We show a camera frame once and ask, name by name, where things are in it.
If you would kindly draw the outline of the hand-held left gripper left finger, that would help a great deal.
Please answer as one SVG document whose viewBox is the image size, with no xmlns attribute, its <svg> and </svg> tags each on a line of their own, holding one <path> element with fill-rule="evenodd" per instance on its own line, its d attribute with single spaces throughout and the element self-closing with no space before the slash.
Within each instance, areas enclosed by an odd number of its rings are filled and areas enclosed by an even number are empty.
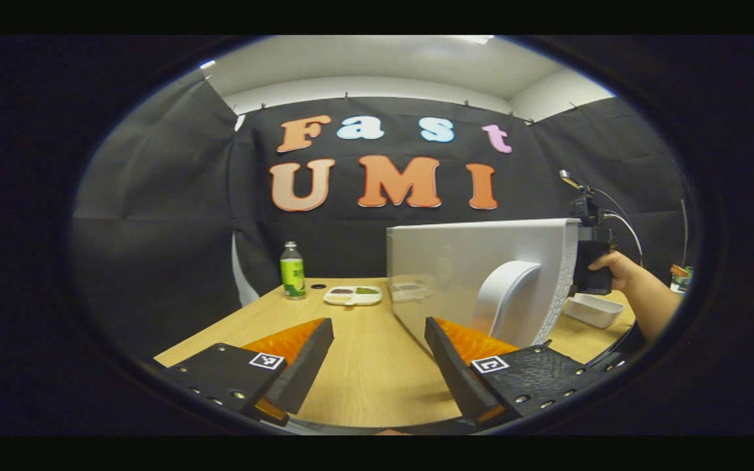
<svg viewBox="0 0 754 471">
<path fill-rule="evenodd" d="M 241 347 L 215 343 L 164 373 L 203 402 L 285 426 L 301 410 L 333 340 L 332 319 L 320 318 Z"/>
</svg>

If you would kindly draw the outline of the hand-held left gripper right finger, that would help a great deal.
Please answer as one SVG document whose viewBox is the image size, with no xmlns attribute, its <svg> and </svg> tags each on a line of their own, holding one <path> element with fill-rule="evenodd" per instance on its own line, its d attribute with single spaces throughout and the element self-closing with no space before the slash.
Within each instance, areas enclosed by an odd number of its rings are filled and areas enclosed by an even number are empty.
<svg viewBox="0 0 754 471">
<path fill-rule="evenodd" d="M 472 328 L 428 317 L 424 338 L 463 418 L 476 426 L 526 419 L 573 400 L 620 366 L 605 353 L 580 362 L 550 340 L 517 348 Z"/>
</svg>

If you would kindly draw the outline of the white microwave oven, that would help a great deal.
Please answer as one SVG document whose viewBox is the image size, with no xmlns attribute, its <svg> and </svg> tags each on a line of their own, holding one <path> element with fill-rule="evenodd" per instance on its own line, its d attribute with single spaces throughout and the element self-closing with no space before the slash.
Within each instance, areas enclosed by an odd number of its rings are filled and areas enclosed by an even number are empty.
<svg viewBox="0 0 754 471">
<path fill-rule="evenodd" d="M 423 348 L 427 318 L 539 345 L 569 296 L 578 227 L 574 218 L 534 218 L 389 228 L 392 310 Z"/>
</svg>

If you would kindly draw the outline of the white divided food tray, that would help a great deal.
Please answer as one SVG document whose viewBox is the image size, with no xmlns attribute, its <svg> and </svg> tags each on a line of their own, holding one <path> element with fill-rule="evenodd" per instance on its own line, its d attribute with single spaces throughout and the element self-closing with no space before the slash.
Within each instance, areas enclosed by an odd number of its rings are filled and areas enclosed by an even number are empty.
<svg viewBox="0 0 754 471">
<path fill-rule="evenodd" d="M 377 286 L 344 285 L 332 287 L 323 296 L 323 301 L 334 306 L 373 306 L 383 299 L 383 290 Z"/>
</svg>

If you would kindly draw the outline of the white rectangular dish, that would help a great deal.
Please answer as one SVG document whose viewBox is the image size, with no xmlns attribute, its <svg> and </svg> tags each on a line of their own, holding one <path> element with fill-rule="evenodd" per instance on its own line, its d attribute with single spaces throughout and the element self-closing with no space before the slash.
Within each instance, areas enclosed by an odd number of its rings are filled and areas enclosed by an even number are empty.
<svg viewBox="0 0 754 471">
<path fill-rule="evenodd" d="M 607 329 L 614 325 L 625 310 L 625 305 L 586 293 L 575 293 L 565 303 L 564 313 L 585 324 Z"/>
</svg>

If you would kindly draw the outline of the green label bottle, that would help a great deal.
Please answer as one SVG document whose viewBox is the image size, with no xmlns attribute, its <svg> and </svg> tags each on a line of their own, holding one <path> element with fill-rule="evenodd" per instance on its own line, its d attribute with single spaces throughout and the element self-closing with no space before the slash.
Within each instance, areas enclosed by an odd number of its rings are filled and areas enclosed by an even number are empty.
<svg viewBox="0 0 754 471">
<path fill-rule="evenodd" d="M 295 241 L 285 242 L 280 256 L 280 269 L 285 297 L 293 300 L 305 298 L 304 260 Z"/>
</svg>

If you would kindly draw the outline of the black backdrop cloth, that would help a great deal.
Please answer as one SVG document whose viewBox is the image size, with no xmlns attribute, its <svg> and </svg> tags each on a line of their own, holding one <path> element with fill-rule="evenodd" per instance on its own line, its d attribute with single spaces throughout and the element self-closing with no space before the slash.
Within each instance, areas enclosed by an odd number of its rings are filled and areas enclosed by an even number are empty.
<svg viewBox="0 0 754 471">
<path fill-rule="evenodd" d="M 383 277 L 386 229 L 558 218 L 565 169 L 625 215 L 663 283 L 699 260 L 676 153 L 631 103 L 595 99 L 536 123 L 400 92 L 235 113 L 181 80 L 99 146 L 73 212 L 75 273 L 102 327 L 152 358 L 280 285 L 293 239 L 308 277 Z"/>
</svg>

